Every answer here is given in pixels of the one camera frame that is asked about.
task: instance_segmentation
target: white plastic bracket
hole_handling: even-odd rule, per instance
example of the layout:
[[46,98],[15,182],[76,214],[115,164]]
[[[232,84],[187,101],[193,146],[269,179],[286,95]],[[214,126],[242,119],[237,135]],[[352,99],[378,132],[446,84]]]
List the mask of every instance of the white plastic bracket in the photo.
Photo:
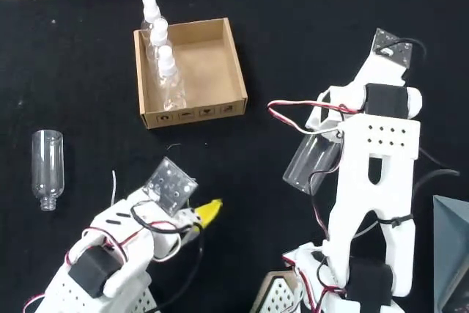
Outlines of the white plastic bracket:
[[[344,146],[336,204],[329,218],[329,263],[338,284],[348,280],[350,242],[369,211],[381,219],[410,214],[413,163],[418,157],[420,122],[357,114],[341,123]],[[380,181],[368,176],[370,158],[382,161]],[[412,284],[415,224],[381,225],[386,264],[394,274],[393,295],[406,296]]]

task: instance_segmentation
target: cardboard box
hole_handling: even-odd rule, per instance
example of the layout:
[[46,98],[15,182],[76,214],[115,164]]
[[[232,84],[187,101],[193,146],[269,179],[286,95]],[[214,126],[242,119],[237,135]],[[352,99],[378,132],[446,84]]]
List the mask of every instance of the cardboard box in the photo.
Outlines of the cardboard box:
[[228,18],[170,25],[187,101],[181,110],[164,111],[142,33],[133,34],[140,115],[148,129],[244,114],[248,95]]

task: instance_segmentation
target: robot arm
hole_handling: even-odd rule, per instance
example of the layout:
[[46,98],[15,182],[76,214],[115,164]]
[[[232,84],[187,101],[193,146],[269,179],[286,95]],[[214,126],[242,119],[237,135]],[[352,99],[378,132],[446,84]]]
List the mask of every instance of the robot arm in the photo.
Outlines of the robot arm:
[[215,200],[195,210],[179,210],[196,187],[165,158],[145,186],[97,215],[84,230],[36,313],[155,309],[147,267],[171,259],[199,235],[221,206]]
[[[304,301],[313,313],[321,309],[324,313],[403,312],[391,296],[406,296],[412,284],[415,224],[410,206],[420,123],[411,119],[422,107],[420,92],[404,87],[402,79],[411,51],[410,43],[378,29],[369,57],[355,79],[346,86],[331,86],[318,97],[319,104],[354,113],[315,106],[306,123],[317,133],[337,128],[339,134],[321,135],[332,144],[341,144],[336,203],[325,229],[326,240],[320,248],[307,243],[284,255],[286,263],[301,273],[298,281],[308,293]],[[308,155],[322,158],[325,154],[308,150]],[[373,158],[381,162],[377,182],[369,179]],[[292,165],[314,163],[292,161],[287,171],[294,169]],[[303,176],[290,180],[284,176],[292,185],[294,181],[303,185],[304,175],[313,171],[294,170],[295,175]],[[313,175],[309,188],[296,187],[310,193]],[[350,258],[350,243],[369,211],[380,219],[386,241],[385,263]]]

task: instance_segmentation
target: bottle cap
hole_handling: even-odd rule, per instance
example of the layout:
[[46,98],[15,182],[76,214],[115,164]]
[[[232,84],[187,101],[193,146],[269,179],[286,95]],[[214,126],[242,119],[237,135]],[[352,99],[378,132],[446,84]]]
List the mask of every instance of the bottle cap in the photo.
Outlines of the bottle cap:
[[154,23],[161,17],[160,8],[156,0],[141,0],[144,3],[144,18],[148,23]]
[[163,45],[158,51],[158,69],[161,76],[172,76],[177,72],[173,50],[169,45]]
[[168,21],[159,18],[153,23],[149,40],[155,47],[161,47],[168,42]]

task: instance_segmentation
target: clear plastic bottle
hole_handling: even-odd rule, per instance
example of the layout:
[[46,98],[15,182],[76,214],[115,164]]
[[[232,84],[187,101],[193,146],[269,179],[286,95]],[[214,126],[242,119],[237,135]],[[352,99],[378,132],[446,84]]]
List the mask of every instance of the clear plastic bottle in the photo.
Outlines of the clear plastic bottle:
[[158,77],[158,49],[163,45],[172,47],[168,39],[168,21],[159,18],[153,23],[149,36],[150,45],[147,47],[147,59],[150,72],[153,77]]
[[144,3],[144,19],[141,22],[141,30],[145,45],[149,45],[149,34],[153,28],[153,23],[161,18],[160,7],[156,4],[156,0],[141,0]]
[[177,69],[173,50],[169,45],[163,45],[158,50],[158,72],[158,86],[164,110],[185,108],[187,103],[185,101],[184,81]]
[[314,196],[321,186],[326,173],[321,172],[311,178],[310,190],[309,178],[311,173],[329,170],[337,159],[340,149],[339,143],[329,141],[321,135],[304,136],[284,173],[284,181],[305,194]]
[[64,187],[64,137],[59,131],[37,131],[32,135],[32,192],[41,210],[55,210]]

